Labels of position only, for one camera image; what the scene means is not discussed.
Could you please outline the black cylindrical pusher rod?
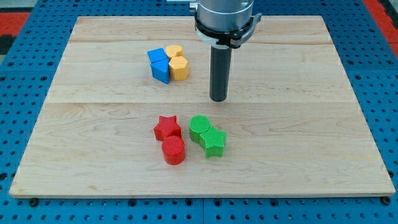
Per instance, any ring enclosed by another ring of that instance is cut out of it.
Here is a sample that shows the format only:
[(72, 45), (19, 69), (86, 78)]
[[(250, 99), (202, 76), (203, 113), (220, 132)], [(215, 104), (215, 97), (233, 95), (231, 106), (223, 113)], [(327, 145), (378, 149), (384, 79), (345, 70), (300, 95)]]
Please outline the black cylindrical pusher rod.
[(211, 47), (210, 98), (222, 102), (227, 98), (232, 50)]

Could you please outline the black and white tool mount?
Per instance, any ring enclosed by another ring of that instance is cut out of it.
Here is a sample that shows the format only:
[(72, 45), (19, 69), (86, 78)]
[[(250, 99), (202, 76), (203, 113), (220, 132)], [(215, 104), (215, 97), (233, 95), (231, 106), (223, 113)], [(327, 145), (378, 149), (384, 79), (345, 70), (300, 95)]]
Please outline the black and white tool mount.
[(257, 13), (256, 15), (251, 16), (249, 22), (238, 30), (217, 31), (205, 27), (197, 18), (195, 18), (195, 30), (202, 41), (216, 49), (238, 49), (251, 38), (261, 19), (262, 14)]

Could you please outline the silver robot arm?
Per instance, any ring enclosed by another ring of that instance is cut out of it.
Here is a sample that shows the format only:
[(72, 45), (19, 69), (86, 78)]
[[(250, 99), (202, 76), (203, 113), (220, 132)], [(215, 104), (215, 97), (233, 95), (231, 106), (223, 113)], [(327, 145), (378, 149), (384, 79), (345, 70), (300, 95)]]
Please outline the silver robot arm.
[(227, 98), (231, 57), (253, 35), (262, 14), (253, 14), (254, 0), (167, 0), (188, 4), (194, 13), (195, 31), (210, 45), (210, 99)]

